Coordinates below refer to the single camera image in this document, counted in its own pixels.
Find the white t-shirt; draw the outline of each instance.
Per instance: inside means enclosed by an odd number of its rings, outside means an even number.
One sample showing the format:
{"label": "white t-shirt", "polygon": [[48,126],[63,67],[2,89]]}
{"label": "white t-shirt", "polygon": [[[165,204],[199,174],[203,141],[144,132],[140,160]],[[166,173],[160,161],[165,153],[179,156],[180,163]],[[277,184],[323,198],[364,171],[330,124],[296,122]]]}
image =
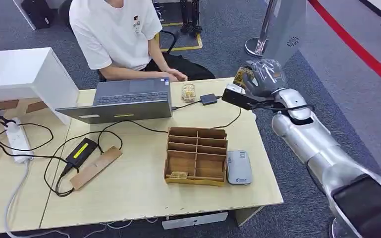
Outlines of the white t-shirt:
{"label": "white t-shirt", "polygon": [[151,60],[148,40],[161,31],[151,0],[124,0],[115,8],[105,0],[73,0],[69,18],[90,69],[141,70]]}

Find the cardboard organizer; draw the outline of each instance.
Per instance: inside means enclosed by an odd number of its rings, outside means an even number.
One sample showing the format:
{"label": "cardboard organizer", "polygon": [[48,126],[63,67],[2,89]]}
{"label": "cardboard organizer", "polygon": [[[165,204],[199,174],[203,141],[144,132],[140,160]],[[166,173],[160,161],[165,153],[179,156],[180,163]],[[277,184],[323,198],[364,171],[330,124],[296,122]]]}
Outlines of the cardboard organizer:
{"label": "cardboard organizer", "polygon": [[171,127],[165,181],[223,186],[226,180],[226,137],[222,129]]}

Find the power strip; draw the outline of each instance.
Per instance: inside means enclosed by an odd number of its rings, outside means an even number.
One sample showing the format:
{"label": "power strip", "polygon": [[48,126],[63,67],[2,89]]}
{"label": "power strip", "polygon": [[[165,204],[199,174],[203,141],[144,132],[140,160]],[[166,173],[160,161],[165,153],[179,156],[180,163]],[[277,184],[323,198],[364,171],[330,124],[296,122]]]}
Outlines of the power strip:
{"label": "power strip", "polygon": [[[10,122],[8,123],[8,128],[6,129],[6,135],[8,137],[9,145],[12,148],[19,150],[29,150],[30,144],[28,143],[27,136],[25,135],[24,128],[22,126],[18,126],[20,124],[20,120],[18,118],[13,118],[16,124]],[[18,151],[12,149],[13,155],[33,155],[33,151]],[[27,159],[30,159],[31,156],[19,156],[14,157],[14,160],[17,163],[24,163]]]}

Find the wooden desk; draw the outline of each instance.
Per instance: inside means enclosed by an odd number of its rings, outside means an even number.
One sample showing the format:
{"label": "wooden desk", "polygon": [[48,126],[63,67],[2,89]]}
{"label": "wooden desk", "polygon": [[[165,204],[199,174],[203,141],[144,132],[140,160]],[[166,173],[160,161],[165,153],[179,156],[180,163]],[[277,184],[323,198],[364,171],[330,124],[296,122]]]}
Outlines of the wooden desk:
{"label": "wooden desk", "polygon": [[[222,95],[232,78],[192,82],[198,96],[215,93]],[[172,104],[181,106],[183,83],[172,83]],[[95,90],[81,91],[79,105],[91,105]],[[208,106],[192,105],[173,113],[167,119],[139,121],[144,126],[168,130],[169,126],[214,127],[226,125],[237,117],[239,108],[219,100]],[[101,130],[108,124],[88,125],[72,120],[68,137]],[[194,214],[221,210],[236,210],[239,225],[251,218],[265,205],[282,203],[268,156],[252,112],[242,110],[240,118],[226,128],[229,150],[247,150],[253,170],[253,183],[249,186],[224,187],[188,184],[167,184],[163,179],[166,158],[164,133],[155,133],[123,122],[110,128],[123,139],[123,155],[79,191],[65,198],[51,194],[45,211],[42,229],[91,224],[108,221],[124,221],[181,214]],[[63,150],[67,156],[82,139],[68,143]],[[112,135],[104,135],[102,147],[119,146]],[[96,150],[83,164],[88,165],[99,155]],[[71,188],[69,178],[61,190]]]}
{"label": "wooden desk", "polygon": [[[68,126],[64,125],[50,109],[42,109],[25,114],[27,105],[37,101],[39,100],[22,100],[16,109],[7,110],[4,116],[8,119],[18,117],[22,123],[33,122],[48,126],[53,131],[54,140],[47,146],[34,151],[34,154],[52,155],[56,148],[65,141]],[[24,128],[31,147],[43,144],[50,138],[50,135],[43,128],[36,126],[26,126]],[[0,136],[0,140],[9,145],[5,133]],[[8,224],[12,231],[35,230],[39,228],[49,196],[49,189],[43,180],[43,173],[47,163],[47,159],[41,158],[36,158],[30,163],[28,177],[15,197],[8,216]],[[49,181],[52,181],[54,177],[56,165],[57,162],[55,160],[52,167],[50,167],[50,173],[48,173]],[[24,165],[16,163],[12,157],[6,156],[0,149],[0,233],[5,232],[3,227],[4,208],[9,201],[11,193],[19,181],[21,181],[24,169]]]}

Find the gray power bank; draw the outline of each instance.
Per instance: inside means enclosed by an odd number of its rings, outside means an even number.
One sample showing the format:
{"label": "gray power bank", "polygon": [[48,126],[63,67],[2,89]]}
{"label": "gray power bank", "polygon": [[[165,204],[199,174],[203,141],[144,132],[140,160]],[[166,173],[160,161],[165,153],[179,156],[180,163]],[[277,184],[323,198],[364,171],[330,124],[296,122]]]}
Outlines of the gray power bank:
{"label": "gray power bank", "polygon": [[230,184],[250,184],[252,182],[252,167],[246,151],[228,151],[227,175]]}

